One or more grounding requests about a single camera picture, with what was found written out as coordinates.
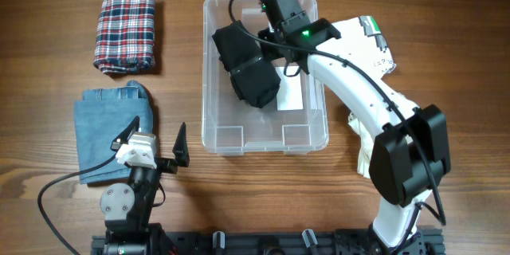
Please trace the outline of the cream cloth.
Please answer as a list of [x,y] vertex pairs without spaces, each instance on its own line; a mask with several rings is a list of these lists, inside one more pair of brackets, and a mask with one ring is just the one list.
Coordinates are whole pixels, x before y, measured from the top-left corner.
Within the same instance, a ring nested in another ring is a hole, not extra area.
[[369,179],[375,137],[383,132],[385,124],[396,126],[402,120],[373,88],[357,88],[343,102],[350,109],[348,125],[360,141],[357,172]]

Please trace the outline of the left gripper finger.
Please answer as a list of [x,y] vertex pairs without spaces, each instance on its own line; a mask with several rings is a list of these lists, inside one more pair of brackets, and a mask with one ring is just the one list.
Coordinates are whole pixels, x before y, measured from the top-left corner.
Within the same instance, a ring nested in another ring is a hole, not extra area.
[[186,141],[186,123],[182,122],[178,135],[175,140],[175,144],[172,149],[175,155],[175,165],[179,167],[188,167],[190,163],[190,156],[188,151],[188,145]]
[[139,130],[139,117],[135,116],[132,122],[111,143],[112,147],[121,147],[127,144],[130,137]]

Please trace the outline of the black garment with tape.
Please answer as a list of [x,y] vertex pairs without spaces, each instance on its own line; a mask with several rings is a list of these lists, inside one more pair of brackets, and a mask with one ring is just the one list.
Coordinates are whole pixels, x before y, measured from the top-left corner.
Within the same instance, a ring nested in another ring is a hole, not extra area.
[[263,108],[277,96],[281,78],[273,64],[263,58],[257,42],[243,30],[237,21],[217,29],[212,38],[238,99]]

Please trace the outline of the white printed shirt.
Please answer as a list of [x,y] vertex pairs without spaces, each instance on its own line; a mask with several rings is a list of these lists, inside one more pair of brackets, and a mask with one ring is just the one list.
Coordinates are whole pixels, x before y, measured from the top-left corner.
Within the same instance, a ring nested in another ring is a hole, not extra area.
[[358,16],[335,22],[333,26],[341,34],[340,57],[379,79],[396,68],[389,45],[372,16]]

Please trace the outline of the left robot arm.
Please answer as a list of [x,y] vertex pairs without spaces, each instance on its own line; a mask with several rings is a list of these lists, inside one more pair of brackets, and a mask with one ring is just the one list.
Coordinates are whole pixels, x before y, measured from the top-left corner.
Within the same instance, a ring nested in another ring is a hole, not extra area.
[[178,249],[159,223],[150,223],[162,174],[176,174],[188,167],[190,156],[186,142],[186,125],[181,124],[172,152],[173,159],[157,156],[154,134],[139,130],[139,117],[112,141],[117,163],[130,169],[126,183],[114,183],[100,198],[106,233],[95,237],[92,254],[176,254]]

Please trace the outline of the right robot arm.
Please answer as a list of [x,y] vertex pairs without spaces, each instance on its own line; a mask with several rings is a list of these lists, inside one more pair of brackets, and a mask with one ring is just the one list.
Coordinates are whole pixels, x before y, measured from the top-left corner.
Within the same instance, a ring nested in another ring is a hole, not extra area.
[[329,87],[370,139],[365,167],[381,196],[369,229],[371,253],[402,252],[428,197],[436,202],[430,212],[444,223],[438,185],[451,170],[445,115],[434,104],[420,108],[383,81],[393,57],[376,20],[313,22],[298,0],[261,0],[261,6],[273,29],[262,45]]

